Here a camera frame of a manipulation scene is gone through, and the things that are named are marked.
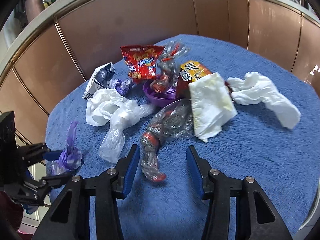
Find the red snack bag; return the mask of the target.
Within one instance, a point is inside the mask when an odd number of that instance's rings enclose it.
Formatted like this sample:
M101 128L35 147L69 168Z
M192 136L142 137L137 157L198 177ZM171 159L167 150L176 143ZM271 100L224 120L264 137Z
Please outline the red snack bag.
M129 68L129 78L139 84L156 77L156 61L164 51L164 46L130 45L120 48L123 60Z

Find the copper pot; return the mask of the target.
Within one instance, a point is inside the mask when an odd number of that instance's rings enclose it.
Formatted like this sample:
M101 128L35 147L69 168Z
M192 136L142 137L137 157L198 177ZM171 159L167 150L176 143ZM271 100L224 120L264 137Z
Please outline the copper pot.
M44 11L44 4L42 0L24 0L24 6L28 23Z

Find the clear plastic bag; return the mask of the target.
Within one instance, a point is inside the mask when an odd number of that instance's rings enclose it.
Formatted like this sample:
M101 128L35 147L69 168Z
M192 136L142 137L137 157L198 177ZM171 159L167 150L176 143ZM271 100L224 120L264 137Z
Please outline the clear plastic bag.
M125 144L124 130L137 124L142 118L155 111L152 104L138 105L136 100L129 100L118 108L109 121L110 129L105 135L99 150L99 156L115 164Z

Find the white milk carton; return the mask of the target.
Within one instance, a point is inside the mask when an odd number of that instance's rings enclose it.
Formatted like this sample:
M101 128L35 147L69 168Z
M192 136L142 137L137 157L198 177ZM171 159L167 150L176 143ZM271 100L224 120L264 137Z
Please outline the white milk carton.
M116 72L112 62L95 68L87 83L82 98L88 100L93 96L96 90L107 88L115 73Z

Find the brown kitchen cabinets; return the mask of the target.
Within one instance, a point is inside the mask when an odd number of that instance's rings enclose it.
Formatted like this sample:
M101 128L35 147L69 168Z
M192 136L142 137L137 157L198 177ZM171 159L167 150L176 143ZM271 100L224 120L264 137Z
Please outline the brown kitchen cabinets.
M19 145L44 141L56 104L120 46L178 34L228 41L319 90L319 17L291 0L57 0L22 31L1 30L1 111Z

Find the white plastic bag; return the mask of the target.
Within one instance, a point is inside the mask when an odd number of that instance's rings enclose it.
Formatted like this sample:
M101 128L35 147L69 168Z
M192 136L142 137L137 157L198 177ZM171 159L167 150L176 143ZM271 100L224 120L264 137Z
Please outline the white plastic bag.
M134 118L137 116L137 107L136 100L127 99L115 89L100 89L88 99L85 114L86 124L94 127L104 126L119 108L127 112L130 118Z

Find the white tissue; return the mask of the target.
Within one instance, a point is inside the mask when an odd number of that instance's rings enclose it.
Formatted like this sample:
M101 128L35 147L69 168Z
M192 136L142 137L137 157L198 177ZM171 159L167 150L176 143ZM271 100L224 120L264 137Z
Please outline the white tissue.
M258 72L247 72L243 79L227 79L233 100L243 106L263 103L279 120L281 126L293 129L301 118L298 108L283 94L268 77Z

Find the small purple white wrapper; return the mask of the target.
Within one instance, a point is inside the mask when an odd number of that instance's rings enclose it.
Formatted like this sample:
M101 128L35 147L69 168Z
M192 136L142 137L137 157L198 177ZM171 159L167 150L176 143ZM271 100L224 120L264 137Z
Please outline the small purple white wrapper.
M109 89L115 89L122 96L126 96L133 86L134 82L132 79L112 79L108 84Z

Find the white folded paper towel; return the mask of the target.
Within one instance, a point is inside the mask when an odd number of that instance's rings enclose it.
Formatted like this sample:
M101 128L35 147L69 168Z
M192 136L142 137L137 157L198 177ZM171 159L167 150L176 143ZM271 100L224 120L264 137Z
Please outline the white folded paper towel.
M217 72L189 83L195 136L203 142L218 135L238 113L224 79Z

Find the blue fluffy table cloth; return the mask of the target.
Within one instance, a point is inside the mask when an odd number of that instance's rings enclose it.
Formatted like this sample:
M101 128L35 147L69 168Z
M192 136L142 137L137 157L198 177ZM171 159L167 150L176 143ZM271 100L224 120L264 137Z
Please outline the blue fluffy table cloth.
M159 149L166 179L152 183L138 170L128 197L118 201L125 239L200 239L208 202L195 191L186 162L193 145L211 167L229 177L254 177L295 234L306 219L319 179L319 97L315 90L277 64L232 43L177 35L189 47L181 62L194 60L224 79L258 72L300 111L294 129L283 128L264 104L236 105L237 115L208 142L194 136L171 139Z

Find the purple plastic bag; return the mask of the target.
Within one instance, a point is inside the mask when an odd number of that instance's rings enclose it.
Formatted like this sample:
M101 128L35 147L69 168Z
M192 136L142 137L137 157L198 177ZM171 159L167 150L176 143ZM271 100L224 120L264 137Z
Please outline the purple plastic bag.
M81 166L82 152L75 146L78 122L71 122L66 139L66 147L57 160L52 161L52 174L55 176L73 172Z

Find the crumpled clear red wrapper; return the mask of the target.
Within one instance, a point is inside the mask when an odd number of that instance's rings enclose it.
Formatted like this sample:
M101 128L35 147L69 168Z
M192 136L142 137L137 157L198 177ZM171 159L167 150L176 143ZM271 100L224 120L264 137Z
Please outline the crumpled clear red wrapper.
M159 148L167 140L187 137L192 132L193 115L189 99L179 99L165 106L151 119L140 139L143 150L140 166L146 179L157 183L166 178L159 168Z

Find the brown yellow snack bag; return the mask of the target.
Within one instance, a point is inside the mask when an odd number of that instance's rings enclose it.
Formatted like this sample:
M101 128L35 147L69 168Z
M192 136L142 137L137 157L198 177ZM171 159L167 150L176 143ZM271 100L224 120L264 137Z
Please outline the brown yellow snack bag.
M189 83L211 74L212 72L198 61L187 61L180 66L176 86L176 98L190 98Z

